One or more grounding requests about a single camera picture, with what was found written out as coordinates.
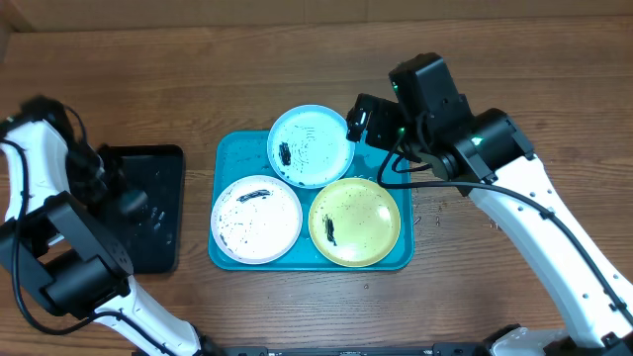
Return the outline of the light blue plate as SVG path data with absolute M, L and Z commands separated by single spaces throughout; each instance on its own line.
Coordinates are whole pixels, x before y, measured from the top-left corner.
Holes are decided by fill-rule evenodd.
M 304 189 L 341 178 L 355 154 L 345 120 L 322 105 L 302 105 L 281 115 L 269 131 L 266 148 L 275 173 Z

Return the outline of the pink white plate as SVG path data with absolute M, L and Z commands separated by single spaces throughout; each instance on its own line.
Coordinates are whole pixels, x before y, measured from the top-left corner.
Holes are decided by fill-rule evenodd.
M 293 247 L 303 227 L 303 210 L 286 183 L 251 175 L 220 193 L 210 223 L 212 241 L 222 253 L 241 264 L 261 265 Z

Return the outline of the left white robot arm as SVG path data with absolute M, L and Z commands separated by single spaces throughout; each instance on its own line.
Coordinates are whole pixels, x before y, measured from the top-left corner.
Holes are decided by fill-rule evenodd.
M 90 146 L 79 115 L 45 96 L 1 124 L 10 201 L 1 263 L 14 298 L 77 327 L 98 322 L 143 355 L 218 346 L 137 281 L 177 267 L 185 158 L 173 144 Z

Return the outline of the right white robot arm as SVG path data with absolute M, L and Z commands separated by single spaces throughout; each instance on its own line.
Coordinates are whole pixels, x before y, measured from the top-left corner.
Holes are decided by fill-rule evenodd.
M 408 160 L 433 172 L 431 187 L 468 197 L 506 233 L 564 321 L 560 330 L 509 325 L 478 353 L 630 354 L 631 283 L 566 207 L 511 116 L 497 108 L 474 114 L 434 52 L 400 63 L 389 78 L 396 100 L 359 95 L 347 114 L 348 139 L 385 150 L 385 167 Z

